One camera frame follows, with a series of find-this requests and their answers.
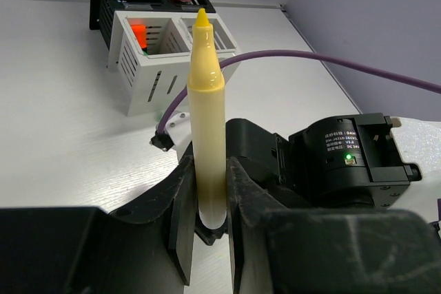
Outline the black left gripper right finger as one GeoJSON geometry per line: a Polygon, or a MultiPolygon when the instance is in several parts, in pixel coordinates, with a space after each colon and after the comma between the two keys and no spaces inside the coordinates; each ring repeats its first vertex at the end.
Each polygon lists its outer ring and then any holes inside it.
{"type": "Polygon", "coordinates": [[[235,293],[439,293],[440,242],[404,210],[289,209],[227,162],[235,293]]]}

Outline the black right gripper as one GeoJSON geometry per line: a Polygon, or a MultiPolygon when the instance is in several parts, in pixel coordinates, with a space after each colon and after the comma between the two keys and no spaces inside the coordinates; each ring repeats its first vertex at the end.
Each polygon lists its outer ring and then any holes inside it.
{"type": "Polygon", "coordinates": [[[244,118],[226,124],[227,219],[219,229],[196,225],[196,233],[211,246],[228,234],[244,242],[250,231],[273,231],[296,208],[311,205],[302,197],[302,179],[295,173],[299,164],[291,154],[291,144],[244,118]]]}

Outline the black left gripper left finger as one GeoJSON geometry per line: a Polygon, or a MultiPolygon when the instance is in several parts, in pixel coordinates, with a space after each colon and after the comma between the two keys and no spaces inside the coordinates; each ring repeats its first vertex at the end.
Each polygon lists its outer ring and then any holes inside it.
{"type": "Polygon", "coordinates": [[[1,210],[2,293],[182,293],[196,217],[194,159],[106,213],[98,207],[1,210]]]}

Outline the yellow pastel highlighter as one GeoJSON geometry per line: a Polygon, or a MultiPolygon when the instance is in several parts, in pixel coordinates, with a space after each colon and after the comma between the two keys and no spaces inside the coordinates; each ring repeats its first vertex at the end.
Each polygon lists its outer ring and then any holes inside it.
{"type": "Polygon", "coordinates": [[[204,9],[198,11],[192,37],[187,97],[198,209],[203,225],[218,229],[227,215],[225,79],[204,9]]]}

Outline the black orange capped highlighter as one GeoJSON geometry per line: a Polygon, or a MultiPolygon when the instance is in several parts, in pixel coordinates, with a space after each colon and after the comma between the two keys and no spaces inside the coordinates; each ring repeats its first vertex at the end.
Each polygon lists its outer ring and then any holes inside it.
{"type": "Polygon", "coordinates": [[[142,51],[147,51],[147,28],[144,25],[131,25],[131,29],[142,51]]]}

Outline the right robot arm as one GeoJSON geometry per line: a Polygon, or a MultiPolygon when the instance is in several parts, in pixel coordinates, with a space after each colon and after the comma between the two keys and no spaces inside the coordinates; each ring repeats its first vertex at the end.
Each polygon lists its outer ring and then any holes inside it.
{"type": "Polygon", "coordinates": [[[384,210],[422,179],[392,127],[382,114],[334,116],[283,138],[235,118],[226,125],[227,155],[288,208],[384,210]]]}

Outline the white slatted organizer box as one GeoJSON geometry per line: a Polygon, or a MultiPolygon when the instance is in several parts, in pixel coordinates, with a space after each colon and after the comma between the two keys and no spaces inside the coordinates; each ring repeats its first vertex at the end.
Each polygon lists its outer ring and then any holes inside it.
{"type": "Polygon", "coordinates": [[[125,114],[164,112],[187,83],[195,12],[116,11],[107,68],[126,91],[125,114]],[[147,53],[131,25],[147,28],[147,53]]]}

